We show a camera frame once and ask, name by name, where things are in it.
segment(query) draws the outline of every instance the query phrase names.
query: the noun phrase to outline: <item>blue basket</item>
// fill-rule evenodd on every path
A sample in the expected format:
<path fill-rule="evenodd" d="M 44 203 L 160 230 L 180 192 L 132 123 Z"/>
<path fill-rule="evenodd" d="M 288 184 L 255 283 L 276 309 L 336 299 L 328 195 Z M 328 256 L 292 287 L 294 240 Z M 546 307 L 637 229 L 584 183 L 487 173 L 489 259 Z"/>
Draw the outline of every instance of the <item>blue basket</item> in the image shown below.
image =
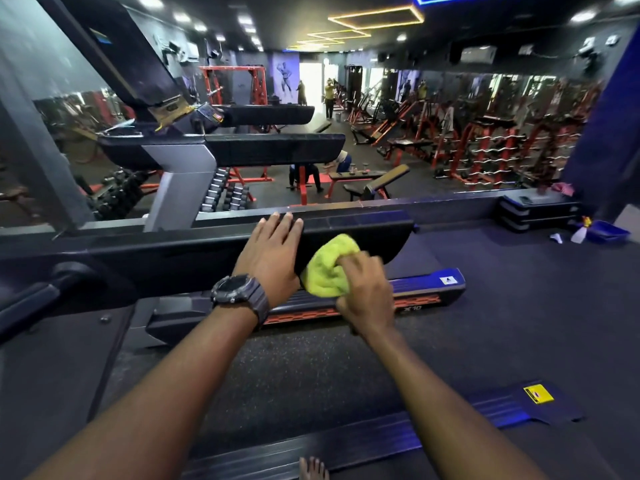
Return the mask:
<path fill-rule="evenodd" d="M 594 221 L 587 229 L 587 239 L 597 244 L 624 242 L 631 233 L 604 221 Z"/>

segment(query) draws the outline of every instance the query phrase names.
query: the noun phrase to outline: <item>watch face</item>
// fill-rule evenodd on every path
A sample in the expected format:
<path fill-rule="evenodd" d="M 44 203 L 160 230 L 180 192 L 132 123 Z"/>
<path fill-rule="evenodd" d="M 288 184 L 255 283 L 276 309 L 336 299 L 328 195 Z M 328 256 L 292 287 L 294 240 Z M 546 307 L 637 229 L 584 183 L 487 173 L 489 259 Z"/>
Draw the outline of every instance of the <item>watch face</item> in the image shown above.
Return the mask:
<path fill-rule="evenodd" d="M 218 287 L 218 291 L 222 293 L 229 293 L 230 291 L 240 290 L 247 281 L 249 281 L 249 276 L 246 274 L 240 274 L 239 276 L 233 276 L 228 280 L 220 283 Z"/>

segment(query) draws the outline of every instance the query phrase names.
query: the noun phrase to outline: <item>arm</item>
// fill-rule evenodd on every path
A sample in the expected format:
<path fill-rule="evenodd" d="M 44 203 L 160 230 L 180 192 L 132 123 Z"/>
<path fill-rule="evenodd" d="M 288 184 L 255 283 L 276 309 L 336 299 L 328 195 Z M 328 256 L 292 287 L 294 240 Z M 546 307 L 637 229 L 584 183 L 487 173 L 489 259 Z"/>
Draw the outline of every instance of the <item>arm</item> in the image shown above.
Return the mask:
<path fill-rule="evenodd" d="M 422 447 L 444 480 L 544 480 L 506 436 L 420 360 L 394 328 L 394 300 L 380 258 L 340 260 L 350 294 L 338 309 L 396 382 Z"/>
<path fill-rule="evenodd" d="M 234 270 L 256 277 L 271 307 L 300 286 L 293 264 L 302 220 L 291 227 L 291 214 L 280 224 L 278 218 L 260 221 Z M 178 478 L 211 397 L 257 323 L 247 306 L 216 307 L 142 382 L 29 480 Z"/>

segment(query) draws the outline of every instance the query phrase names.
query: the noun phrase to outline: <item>bare foot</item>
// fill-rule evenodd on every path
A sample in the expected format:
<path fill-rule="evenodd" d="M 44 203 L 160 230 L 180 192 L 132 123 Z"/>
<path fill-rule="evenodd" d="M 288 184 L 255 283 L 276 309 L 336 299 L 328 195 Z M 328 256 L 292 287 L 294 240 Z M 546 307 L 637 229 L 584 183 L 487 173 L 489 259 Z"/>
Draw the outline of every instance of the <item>bare foot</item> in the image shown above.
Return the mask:
<path fill-rule="evenodd" d="M 322 463 L 313 456 L 309 458 L 309 462 L 304 458 L 300 458 L 300 480 L 329 480 L 329 470 L 324 468 Z"/>

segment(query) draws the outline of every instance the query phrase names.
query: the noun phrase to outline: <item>forearm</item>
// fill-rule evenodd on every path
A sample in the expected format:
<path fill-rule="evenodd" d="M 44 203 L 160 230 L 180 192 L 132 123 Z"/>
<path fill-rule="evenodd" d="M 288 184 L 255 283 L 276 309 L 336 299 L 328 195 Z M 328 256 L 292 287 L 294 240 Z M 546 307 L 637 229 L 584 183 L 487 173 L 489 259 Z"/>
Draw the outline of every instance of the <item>forearm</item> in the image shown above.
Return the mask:
<path fill-rule="evenodd" d="M 248 308 L 215 309 L 30 479 L 177 478 L 211 396 L 256 323 Z"/>
<path fill-rule="evenodd" d="M 393 331 L 369 341 L 404 398 L 425 453 L 445 480 L 546 476 L 431 371 Z"/>

